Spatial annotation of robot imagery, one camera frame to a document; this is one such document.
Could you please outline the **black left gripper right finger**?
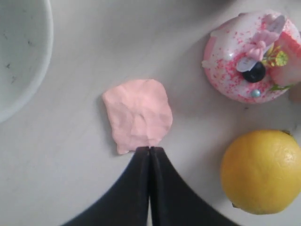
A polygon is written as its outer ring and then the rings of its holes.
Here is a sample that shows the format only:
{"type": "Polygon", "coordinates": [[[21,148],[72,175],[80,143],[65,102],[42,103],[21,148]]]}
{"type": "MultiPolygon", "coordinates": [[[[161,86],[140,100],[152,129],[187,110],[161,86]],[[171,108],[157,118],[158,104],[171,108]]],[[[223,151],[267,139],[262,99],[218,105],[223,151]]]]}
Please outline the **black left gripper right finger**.
{"type": "Polygon", "coordinates": [[[235,226],[180,177],[161,147],[150,149],[150,205],[154,226],[235,226]]]}

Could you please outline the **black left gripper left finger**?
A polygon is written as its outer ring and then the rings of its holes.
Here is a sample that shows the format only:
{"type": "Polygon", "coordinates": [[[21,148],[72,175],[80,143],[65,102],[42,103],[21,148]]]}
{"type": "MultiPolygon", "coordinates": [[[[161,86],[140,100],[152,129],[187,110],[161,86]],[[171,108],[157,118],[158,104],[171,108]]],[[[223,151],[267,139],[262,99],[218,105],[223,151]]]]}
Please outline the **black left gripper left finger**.
{"type": "Polygon", "coordinates": [[[66,226],[145,226],[149,194],[149,147],[136,150],[115,184],[66,226]]]}

